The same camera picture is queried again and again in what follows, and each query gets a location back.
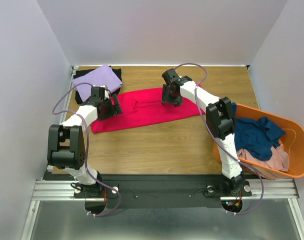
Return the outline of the red t shirt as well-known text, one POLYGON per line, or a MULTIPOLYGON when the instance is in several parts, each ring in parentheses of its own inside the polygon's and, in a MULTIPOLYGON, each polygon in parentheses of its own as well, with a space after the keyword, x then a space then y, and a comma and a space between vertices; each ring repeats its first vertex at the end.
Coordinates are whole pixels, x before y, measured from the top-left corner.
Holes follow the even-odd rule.
POLYGON ((199 115, 197 106, 184 98, 181 106, 161 103, 162 88, 149 88, 118 94, 122 113, 91 124, 92 133, 113 132, 155 125, 199 115))

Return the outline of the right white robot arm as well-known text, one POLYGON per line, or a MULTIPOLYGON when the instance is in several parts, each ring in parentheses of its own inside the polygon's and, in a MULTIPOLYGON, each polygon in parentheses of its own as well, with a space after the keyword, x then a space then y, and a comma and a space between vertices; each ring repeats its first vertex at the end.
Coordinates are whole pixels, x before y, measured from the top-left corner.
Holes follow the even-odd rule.
POLYGON ((173 68, 165 71, 162 78, 165 84, 161 102, 181 106, 183 99, 187 99, 197 106, 206 129, 219 149, 223 192, 227 195, 239 192, 245 177, 235 147, 236 120, 230 99, 210 94, 190 77, 179 76, 173 68))

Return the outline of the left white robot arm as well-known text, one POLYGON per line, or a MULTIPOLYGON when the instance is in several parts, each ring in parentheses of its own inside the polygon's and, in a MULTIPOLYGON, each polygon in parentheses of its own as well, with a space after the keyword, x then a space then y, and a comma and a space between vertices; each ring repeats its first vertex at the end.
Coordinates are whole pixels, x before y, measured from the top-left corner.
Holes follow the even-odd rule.
POLYGON ((92 197, 98 197, 103 190, 120 195, 118 187, 108 186, 102 182, 99 172, 88 164, 89 127, 96 120, 104 120, 121 113, 118 102, 111 102, 114 95, 107 86, 91 87, 90 96, 79 106, 77 111, 56 111, 52 114, 71 113, 72 115, 60 124, 49 127, 47 161, 48 164, 69 173, 80 186, 92 197))

